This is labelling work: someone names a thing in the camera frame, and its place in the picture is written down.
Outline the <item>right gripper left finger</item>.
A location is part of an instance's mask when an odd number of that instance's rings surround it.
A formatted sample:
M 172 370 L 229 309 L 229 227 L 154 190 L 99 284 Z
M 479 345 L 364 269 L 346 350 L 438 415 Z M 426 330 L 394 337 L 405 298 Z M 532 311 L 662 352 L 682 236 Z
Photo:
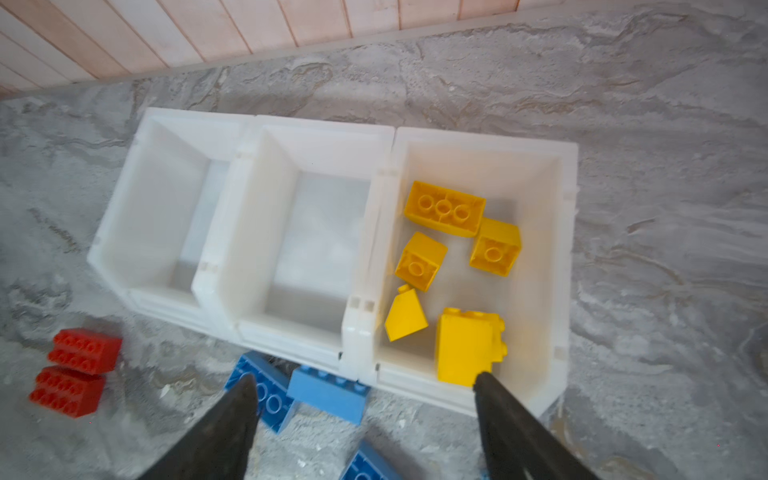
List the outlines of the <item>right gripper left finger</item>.
M 255 377 L 246 374 L 141 477 L 243 479 L 257 431 L 258 407 Z

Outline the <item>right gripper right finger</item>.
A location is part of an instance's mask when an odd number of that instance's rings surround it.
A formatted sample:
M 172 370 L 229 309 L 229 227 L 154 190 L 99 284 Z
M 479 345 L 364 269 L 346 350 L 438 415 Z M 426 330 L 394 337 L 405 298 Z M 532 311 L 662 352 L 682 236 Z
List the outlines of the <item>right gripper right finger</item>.
M 491 479 L 597 480 L 492 374 L 473 386 Z

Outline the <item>yellow sloped brick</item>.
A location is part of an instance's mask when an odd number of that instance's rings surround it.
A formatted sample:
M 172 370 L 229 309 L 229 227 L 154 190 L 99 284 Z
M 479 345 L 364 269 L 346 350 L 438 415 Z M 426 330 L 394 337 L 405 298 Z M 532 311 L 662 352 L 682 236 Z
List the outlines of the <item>yellow sloped brick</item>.
M 428 326 L 417 291 L 408 284 L 399 287 L 385 321 L 388 340 L 400 340 Z

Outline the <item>yellow small brick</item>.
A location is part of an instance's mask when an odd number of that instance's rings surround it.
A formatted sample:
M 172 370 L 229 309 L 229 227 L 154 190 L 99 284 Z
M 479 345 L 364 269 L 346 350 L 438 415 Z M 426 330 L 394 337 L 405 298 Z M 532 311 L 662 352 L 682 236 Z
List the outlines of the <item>yellow small brick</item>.
M 469 266 L 507 277 L 522 250 L 519 227 L 483 218 L 475 237 Z

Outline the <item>yellow long brick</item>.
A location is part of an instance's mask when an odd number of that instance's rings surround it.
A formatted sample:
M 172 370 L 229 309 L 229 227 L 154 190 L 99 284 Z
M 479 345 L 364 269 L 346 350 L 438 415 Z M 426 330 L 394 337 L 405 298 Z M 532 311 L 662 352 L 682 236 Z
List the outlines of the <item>yellow long brick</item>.
M 486 200 L 456 190 L 414 181 L 404 208 L 412 222 L 463 238 L 475 237 Z

